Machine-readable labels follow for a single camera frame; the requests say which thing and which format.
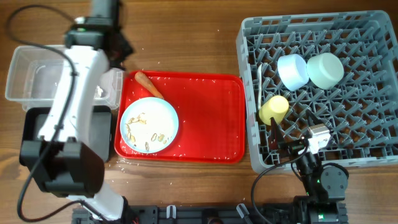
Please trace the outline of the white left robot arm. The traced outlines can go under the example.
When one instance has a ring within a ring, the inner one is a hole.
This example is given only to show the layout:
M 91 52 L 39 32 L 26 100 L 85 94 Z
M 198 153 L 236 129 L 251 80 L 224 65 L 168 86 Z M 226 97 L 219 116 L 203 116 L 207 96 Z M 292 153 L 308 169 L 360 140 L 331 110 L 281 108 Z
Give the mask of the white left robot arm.
M 36 140 L 24 141 L 20 160 L 28 181 L 86 208 L 101 223 L 134 223 L 127 199 L 104 181 L 104 162 L 90 146 L 94 95 L 100 76 L 120 68 L 132 47 L 123 36 L 120 1 L 93 1 L 91 14 L 72 20 L 65 34 L 57 92 Z

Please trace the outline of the white tissue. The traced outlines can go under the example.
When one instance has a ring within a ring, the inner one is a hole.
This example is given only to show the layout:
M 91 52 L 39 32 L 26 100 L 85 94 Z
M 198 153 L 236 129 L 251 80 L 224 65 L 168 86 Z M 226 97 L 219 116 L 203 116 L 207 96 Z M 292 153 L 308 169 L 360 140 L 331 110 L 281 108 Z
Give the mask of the white tissue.
M 94 98 L 101 98 L 102 94 L 103 94 L 103 89 L 100 88 L 99 86 L 97 86 L 96 89 L 95 89 Z

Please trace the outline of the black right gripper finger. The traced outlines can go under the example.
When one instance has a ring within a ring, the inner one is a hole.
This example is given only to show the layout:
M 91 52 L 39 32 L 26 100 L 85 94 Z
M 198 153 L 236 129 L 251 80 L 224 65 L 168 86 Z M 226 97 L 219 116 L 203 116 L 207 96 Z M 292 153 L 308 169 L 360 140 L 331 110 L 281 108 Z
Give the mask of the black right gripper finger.
M 271 118 L 271 144 L 279 145 L 285 143 L 282 132 L 279 125 L 276 123 L 274 117 Z
M 325 125 L 322 120 L 320 120 L 314 113 L 310 110 L 306 110 L 307 121 L 309 126 Z

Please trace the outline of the yellow plastic cup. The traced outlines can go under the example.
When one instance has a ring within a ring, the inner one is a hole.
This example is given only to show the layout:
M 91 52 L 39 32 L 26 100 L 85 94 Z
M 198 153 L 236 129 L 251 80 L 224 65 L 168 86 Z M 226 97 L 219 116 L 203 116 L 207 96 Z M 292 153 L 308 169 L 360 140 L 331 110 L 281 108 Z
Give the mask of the yellow plastic cup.
M 271 118 L 274 118 L 277 124 L 280 124 L 289 109 L 289 102 L 283 96 L 276 95 L 264 103 L 259 110 L 260 120 L 270 126 Z

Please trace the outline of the white plastic spoon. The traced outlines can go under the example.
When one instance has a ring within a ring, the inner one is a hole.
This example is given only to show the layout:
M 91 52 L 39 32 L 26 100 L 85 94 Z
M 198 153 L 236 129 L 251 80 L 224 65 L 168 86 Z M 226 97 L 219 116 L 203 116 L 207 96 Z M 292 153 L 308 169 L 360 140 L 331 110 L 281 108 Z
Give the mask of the white plastic spoon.
M 257 79 L 258 79 L 257 110 L 259 111 L 262 106 L 262 64 L 261 63 L 257 68 Z

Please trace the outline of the blue plate with rice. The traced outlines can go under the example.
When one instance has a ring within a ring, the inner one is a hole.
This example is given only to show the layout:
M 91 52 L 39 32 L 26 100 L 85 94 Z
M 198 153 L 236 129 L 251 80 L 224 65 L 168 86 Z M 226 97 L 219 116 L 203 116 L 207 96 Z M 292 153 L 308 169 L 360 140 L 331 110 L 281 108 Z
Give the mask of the blue plate with rice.
M 134 154 L 157 154 L 177 137 L 179 119 L 174 107 L 155 97 L 141 98 L 122 113 L 119 133 L 123 151 Z

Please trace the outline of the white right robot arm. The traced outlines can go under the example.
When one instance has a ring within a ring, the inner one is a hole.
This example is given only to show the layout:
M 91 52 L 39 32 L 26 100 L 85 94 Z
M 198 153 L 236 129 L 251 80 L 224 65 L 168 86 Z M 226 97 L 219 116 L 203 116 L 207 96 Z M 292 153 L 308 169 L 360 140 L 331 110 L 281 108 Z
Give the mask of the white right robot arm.
M 283 152 L 294 174 L 303 183 L 306 195 L 296 196 L 291 204 L 278 205 L 274 216 L 281 223 L 346 223 L 342 204 L 346 197 L 349 172 L 343 166 L 323 164 L 318 156 L 331 140 L 331 130 L 307 111 L 309 127 L 298 140 L 287 142 L 274 118 L 271 118 L 270 148 Z

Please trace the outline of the orange carrot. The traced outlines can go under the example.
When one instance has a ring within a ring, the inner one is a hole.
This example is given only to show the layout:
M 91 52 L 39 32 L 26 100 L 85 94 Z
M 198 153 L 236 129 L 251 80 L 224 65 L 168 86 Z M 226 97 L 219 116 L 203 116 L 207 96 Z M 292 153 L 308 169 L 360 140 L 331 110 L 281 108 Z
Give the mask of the orange carrot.
M 154 86 L 148 76 L 143 72 L 137 72 L 134 75 L 136 82 L 142 85 L 147 91 L 149 91 L 154 97 L 164 99 L 163 95 L 160 93 L 158 89 Z

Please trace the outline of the green bowl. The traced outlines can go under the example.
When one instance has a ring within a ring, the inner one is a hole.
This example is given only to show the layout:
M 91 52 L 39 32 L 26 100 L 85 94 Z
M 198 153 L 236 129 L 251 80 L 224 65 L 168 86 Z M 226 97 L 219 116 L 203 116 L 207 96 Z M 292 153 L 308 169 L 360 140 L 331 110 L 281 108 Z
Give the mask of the green bowl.
M 307 73 L 314 85 L 323 90 L 328 90 L 341 81 L 344 68 L 336 55 L 322 53 L 308 60 Z

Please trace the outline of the light blue bowl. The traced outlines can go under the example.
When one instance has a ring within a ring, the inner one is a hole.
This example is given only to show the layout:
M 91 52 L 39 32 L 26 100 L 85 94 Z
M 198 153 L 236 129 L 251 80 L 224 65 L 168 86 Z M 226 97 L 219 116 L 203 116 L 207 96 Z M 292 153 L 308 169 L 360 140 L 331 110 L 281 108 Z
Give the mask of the light blue bowl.
M 282 83 L 290 91 L 298 90 L 309 82 L 307 63 L 299 54 L 280 57 L 277 69 Z

